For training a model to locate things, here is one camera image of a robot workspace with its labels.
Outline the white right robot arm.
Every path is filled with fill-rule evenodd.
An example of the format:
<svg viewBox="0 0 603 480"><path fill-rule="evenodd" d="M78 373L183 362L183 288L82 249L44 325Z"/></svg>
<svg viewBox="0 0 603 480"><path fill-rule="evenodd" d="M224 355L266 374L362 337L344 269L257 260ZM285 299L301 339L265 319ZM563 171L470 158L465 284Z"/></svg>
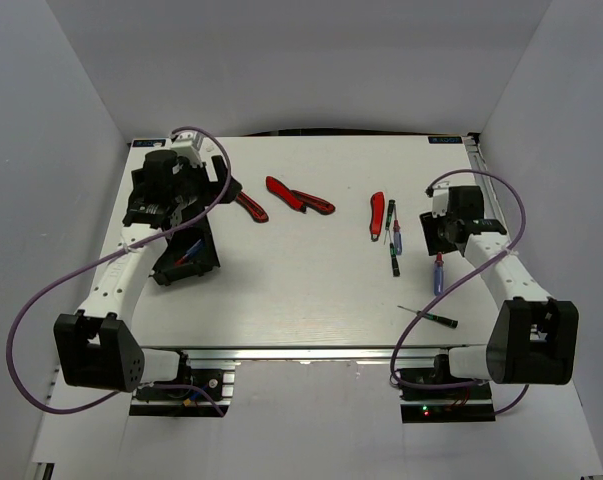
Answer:
<svg viewBox="0 0 603 480"><path fill-rule="evenodd" d="M453 347L432 384L442 397L465 391L469 379L497 384L565 385L572 377L579 313L554 299L515 256L507 230L485 216L478 186L428 192L431 210L420 215L428 254L458 252L473 267L499 308L485 345Z"/></svg>

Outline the small blue handle screwdriver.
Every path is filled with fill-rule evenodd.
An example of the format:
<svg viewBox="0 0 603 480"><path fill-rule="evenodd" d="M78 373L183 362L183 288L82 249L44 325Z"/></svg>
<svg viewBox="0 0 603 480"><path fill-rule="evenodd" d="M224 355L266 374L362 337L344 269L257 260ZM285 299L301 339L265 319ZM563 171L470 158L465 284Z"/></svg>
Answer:
<svg viewBox="0 0 603 480"><path fill-rule="evenodd" d="M393 245L395 254L397 256L402 254L402 235L399 221L395 219L393 221Z"/></svg>

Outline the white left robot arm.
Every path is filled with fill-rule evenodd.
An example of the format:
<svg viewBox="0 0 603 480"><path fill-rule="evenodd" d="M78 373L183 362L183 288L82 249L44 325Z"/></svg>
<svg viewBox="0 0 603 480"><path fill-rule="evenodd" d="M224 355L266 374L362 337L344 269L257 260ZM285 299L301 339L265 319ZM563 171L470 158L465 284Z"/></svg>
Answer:
<svg viewBox="0 0 603 480"><path fill-rule="evenodd" d="M134 170L122 220L122 256L109 261L90 295L53 328L64 379L71 386L132 392L157 382L169 398L192 387L184 354L141 347L131 332L134 311L148 280L169 286L219 267L205 209L235 200L242 186L223 157L212 159L211 180L195 154L148 152Z"/></svg>

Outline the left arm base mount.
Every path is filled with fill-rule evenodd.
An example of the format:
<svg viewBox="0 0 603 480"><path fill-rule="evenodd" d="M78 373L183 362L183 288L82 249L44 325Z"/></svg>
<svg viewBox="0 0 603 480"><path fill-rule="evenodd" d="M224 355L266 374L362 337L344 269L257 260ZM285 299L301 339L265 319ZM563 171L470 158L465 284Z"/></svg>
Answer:
<svg viewBox="0 0 603 480"><path fill-rule="evenodd" d="M220 418L230 407L236 365L231 361L197 359L181 352L173 380L142 384L129 407L132 417Z"/></svg>

